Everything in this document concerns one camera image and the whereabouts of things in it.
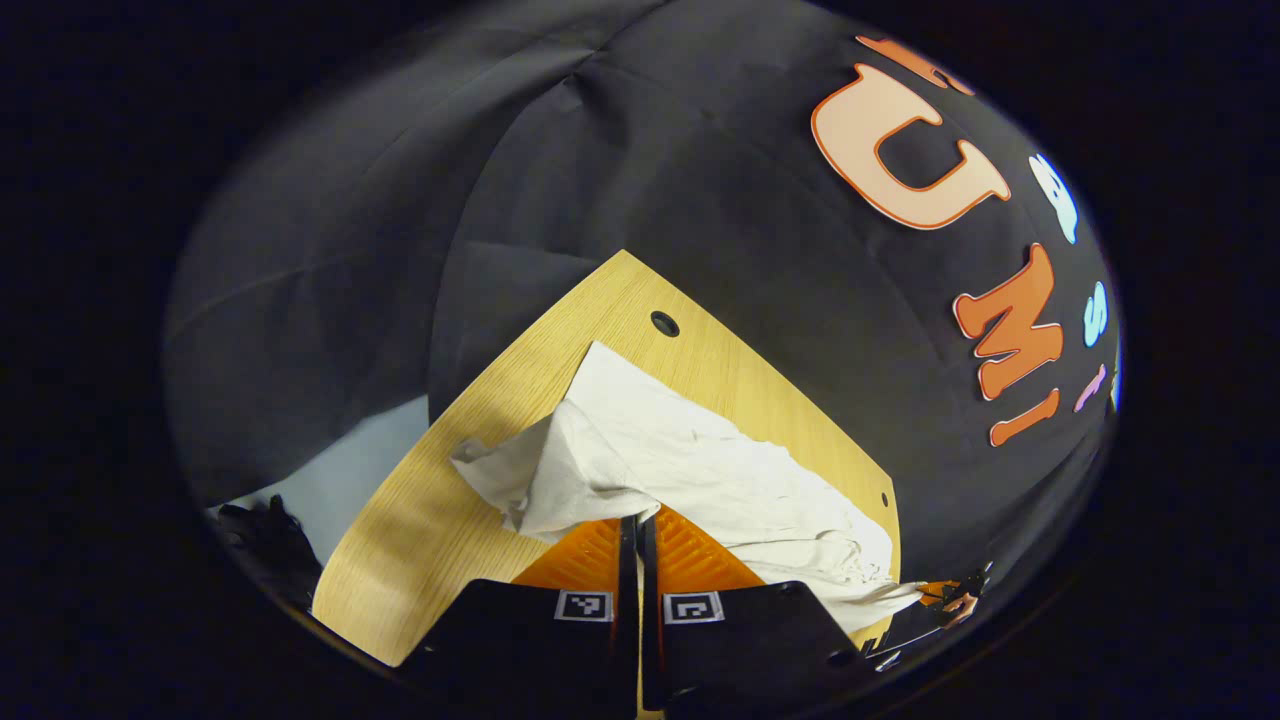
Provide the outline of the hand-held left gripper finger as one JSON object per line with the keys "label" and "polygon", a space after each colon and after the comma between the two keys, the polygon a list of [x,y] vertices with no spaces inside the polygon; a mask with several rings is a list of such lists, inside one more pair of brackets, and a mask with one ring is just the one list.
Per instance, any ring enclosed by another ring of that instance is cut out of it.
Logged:
{"label": "hand-held left gripper finger", "polygon": [[801,582],[768,584],[689,519],[641,528],[641,697],[667,719],[823,719],[872,667]]}
{"label": "hand-held left gripper finger", "polygon": [[589,521],[509,582],[470,582],[398,676],[430,719],[634,719],[636,523]]}

